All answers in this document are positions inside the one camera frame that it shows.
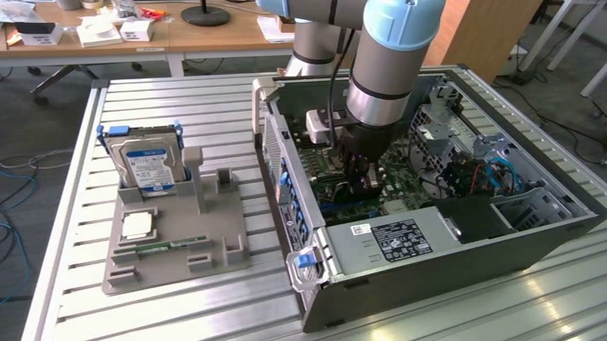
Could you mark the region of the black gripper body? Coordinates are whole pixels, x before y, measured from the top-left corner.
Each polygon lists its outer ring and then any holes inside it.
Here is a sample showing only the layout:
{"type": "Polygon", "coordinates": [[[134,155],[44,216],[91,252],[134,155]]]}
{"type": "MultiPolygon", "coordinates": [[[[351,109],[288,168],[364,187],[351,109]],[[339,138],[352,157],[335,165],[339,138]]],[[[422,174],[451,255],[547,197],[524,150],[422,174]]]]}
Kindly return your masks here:
{"type": "Polygon", "coordinates": [[[378,164],[387,151],[395,133],[395,127],[351,124],[343,127],[340,153],[347,170],[367,170],[370,164],[378,164]]]}

